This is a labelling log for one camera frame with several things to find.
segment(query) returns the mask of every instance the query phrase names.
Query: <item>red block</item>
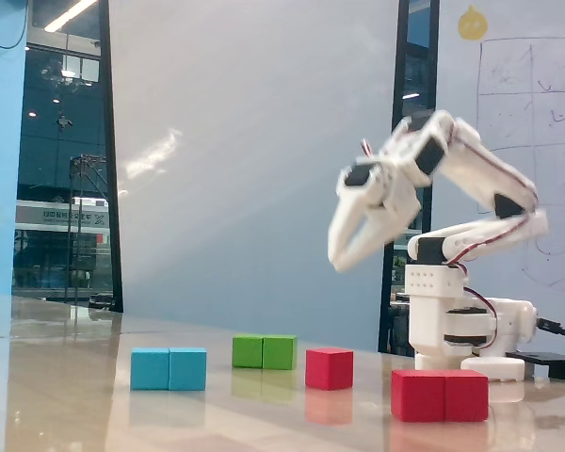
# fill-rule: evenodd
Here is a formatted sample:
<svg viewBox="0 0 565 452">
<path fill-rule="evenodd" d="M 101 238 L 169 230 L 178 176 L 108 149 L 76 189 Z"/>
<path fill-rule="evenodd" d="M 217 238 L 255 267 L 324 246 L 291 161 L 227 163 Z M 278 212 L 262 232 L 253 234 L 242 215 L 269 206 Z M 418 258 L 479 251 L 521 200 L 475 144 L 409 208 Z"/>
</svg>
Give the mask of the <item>red block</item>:
<svg viewBox="0 0 565 452">
<path fill-rule="evenodd" d="M 342 348 L 315 348 L 305 353 L 305 385 L 334 391 L 354 384 L 354 352 Z"/>
<path fill-rule="evenodd" d="M 446 370 L 445 420 L 481 422 L 488 419 L 488 378 L 474 370 Z"/>
<path fill-rule="evenodd" d="M 443 422 L 444 385 L 439 371 L 392 371 L 392 415 L 403 422 Z"/>
</svg>

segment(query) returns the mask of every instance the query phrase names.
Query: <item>green block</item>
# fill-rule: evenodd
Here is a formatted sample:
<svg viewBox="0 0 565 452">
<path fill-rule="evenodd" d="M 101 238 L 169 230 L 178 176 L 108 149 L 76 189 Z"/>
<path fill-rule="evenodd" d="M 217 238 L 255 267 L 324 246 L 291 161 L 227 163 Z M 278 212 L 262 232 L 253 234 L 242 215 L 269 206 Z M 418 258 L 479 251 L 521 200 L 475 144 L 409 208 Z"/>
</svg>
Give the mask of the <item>green block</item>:
<svg viewBox="0 0 565 452">
<path fill-rule="evenodd" d="M 233 367 L 262 368 L 264 336 L 237 334 L 233 337 Z"/>
<path fill-rule="evenodd" d="M 298 363 L 297 336 L 264 336 L 264 369 L 293 370 Z"/>
</svg>

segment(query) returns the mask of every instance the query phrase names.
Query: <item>table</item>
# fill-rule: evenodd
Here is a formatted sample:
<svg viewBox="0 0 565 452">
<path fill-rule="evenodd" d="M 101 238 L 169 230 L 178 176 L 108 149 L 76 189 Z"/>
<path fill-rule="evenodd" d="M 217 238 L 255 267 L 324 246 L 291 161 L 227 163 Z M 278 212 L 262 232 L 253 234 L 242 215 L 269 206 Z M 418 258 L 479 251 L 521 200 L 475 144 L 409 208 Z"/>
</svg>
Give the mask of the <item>table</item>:
<svg viewBox="0 0 565 452">
<path fill-rule="evenodd" d="M 354 388 L 321 392 L 303 384 L 311 344 L 299 342 L 296 371 L 232 369 L 231 331 L 29 299 L 13 313 L 0 338 L 0 450 L 565 451 L 565 382 L 493 385 L 497 400 L 524 400 L 494 401 L 485 423 L 402 424 L 390 374 L 410 358 L 357 351 Z M 206 391 L 131 393 L 133 347 L 206 347 Z"/>
</svg>

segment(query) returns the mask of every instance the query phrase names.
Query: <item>white robotic arm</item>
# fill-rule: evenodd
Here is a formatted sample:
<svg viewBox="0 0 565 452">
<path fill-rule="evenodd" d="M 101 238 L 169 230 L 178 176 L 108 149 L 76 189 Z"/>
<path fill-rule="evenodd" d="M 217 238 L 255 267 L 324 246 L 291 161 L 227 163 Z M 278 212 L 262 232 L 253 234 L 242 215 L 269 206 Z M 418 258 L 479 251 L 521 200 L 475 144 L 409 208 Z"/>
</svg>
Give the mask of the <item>white robotic arm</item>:
<svg viewBox="0 0 565 452">
<path fill-rule="evenodd" d="M 366 157 L 344 169 L 337 184 L 339 204 L 329 228 L 333 266 L 346 270 L 401 235 L 420 210 L 416 188 L 442 174 L 495 215 L 409 242 L 415 264 L 406 266 L 405 291 L 416 367 L 459 365 L 491 379 L 523 379 L 523 361 L 504 355 L 533 337 L 536 309 L 524 300 L 485 299 L 465 287 L 460 261 L 547 232 L 534 185 L 485 149 L 475 129 L 445 111 L 404 119 L 376 155 L 367 144 L 363 149 Z M 480 358 L 468 358 L 474 351 Z"/>
<path fill-rule="evenodd" d="M 420 210 L 416 188 L 429 186 L 438 172 L 495 218 L 418 235 L 409 243 L 412 259 L 419 260 L 423 242 L 427 249 L 421 252 L 428 256 L 421 259 L 427 264 L 434 264 L 431 259 L 454 264 L 547 232 L 532 182 L 485 149 L 475 129 L 440 110 L 425 122 L 402 120 L 378 154 L 341 172 L 329 228 L 333 266 L 345 271 L 400 236 Z"/>
</svg>

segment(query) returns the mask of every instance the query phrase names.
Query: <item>glass window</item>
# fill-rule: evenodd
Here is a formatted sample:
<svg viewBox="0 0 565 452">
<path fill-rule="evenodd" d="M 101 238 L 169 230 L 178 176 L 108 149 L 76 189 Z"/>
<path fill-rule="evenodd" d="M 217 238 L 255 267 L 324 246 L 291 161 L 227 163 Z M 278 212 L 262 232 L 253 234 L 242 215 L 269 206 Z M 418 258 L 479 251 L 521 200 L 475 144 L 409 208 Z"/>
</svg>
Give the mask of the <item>glass window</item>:
<svg viewBox="0 0 565 452">
<path fill-rule="evenodd" d="M 408 43 L 406 46 L 406 65 L 404 74 L 404 90 L 402 99 L 402 115 L 428 109 L 434 105 L 434 92 L 430 92 L 431 60 L 429 58 L 429 0 L 411 0 L 409 4 Z M 417 193 L 424 208 L 425 192 Z M 408 298 L 404 295 L 404 270 L 411 262 L 408 255 L 408 241 L 423 232 L 423 211 L 408 227 L 402 237 L 394 242 L 394 256 L 391 268 L 391 299 L 386 350 L 395 354 L 412 355 L 413 350 L 408 342 Z"/>
<path fill-rule="evenodd" d="M 30 5 L 30 29 L 64 34 L 69 41 L 71 36 L 98 41 L 94 4 L 54 33 L 43 29 L 71 5 L 36 0 Z M 13 294 L 106 303 L 112 299 L 112 274 L 99 57 L 33 40 L 28 49 Z"/>
</svg>

